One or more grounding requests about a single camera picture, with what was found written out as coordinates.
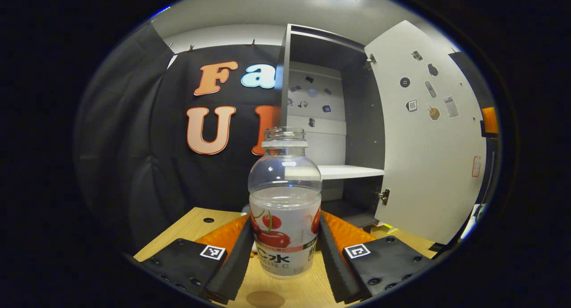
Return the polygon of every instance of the blue letter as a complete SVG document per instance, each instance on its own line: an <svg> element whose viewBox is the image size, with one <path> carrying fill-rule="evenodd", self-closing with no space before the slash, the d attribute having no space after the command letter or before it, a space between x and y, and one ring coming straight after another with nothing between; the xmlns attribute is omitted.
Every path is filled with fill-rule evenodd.
<svg viewBox="0 0 571 308"><path fill-rule="evenodd" d="M270 65L258 64L246 68L242 84L246 87L273 88L276 84L276 69Z"/></svg>

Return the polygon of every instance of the white cabinet door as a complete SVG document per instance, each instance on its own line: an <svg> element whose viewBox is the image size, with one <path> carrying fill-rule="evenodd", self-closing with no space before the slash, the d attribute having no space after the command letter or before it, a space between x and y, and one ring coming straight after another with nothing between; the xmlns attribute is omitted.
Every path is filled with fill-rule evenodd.
<svg viewBox="0 0 571 308"><path fill-rule="evenodd" d="M474 92L454 61L408 21L384 32L365 52L377 61L372 68L386 139L383 190L390 190L375 218L446 244L470 214L484 174L486 142ZM479 171L473 170L475 158Z"/></svg>

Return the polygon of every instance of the clear plastic bottle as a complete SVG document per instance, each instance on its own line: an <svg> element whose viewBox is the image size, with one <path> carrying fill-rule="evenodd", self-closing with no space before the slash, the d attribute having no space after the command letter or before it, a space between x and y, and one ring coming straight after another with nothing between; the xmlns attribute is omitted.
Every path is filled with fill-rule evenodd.
<svg viewBox="0 0 571 308"><path fill-rule="evenodd" d="M265 155L248 176L252 226L263 270L277 279L299 277L313 263L322 179L308 157L303 129L265 132Z"/></svg>

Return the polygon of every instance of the white shelf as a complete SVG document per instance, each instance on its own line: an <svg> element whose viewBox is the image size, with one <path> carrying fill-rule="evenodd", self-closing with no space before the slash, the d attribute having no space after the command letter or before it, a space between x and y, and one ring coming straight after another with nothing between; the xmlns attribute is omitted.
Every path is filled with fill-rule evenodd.
<svg viewBox="0 0 571 308"><path fill-rule="evenodd" d="M380 176L385 171L377 168L359 167L351 165L318 165L322 180L364 178L366 176Z"/></svg>

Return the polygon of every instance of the orange letter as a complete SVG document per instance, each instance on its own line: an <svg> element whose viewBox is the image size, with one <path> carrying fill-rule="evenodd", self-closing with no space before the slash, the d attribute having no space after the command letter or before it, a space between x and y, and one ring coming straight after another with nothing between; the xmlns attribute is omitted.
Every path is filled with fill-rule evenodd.
<svg viewBox="0 0 571 308"><path fill-rule="evenodd" d="M194 95L214 94L220 90L220 86L216 85L216 80L219 79L220 83L225 83L230 76L230 70L238 68L237 62L221 62L220 64L202 66L202 78L200 78L200 86L194 90Z"/></svg>
<svg viewBox="0 0 571 308"><path fill-rule="evenodd" d="M261 142L264 140L264 132L280 123L280 107L262 105L256 108L256 113L260 117L260 130L257 133L257 145L252 148L254 155L264 155Z"/></svg>
<svg viewBox="0 0 571 308"><path fill-rule="evenodd" d="M214 109L214 113L218 115L218 130L216 139L210 143L202 139L202 123L204 123L204 117L208 115L208 112L208 109L205 107L190 108L186 111L188 116L186 141L188 147L194 152L212 155L224 150L224 147L226 147L230 130L230 117L236 113L236 108L220 106Z"/></svg>

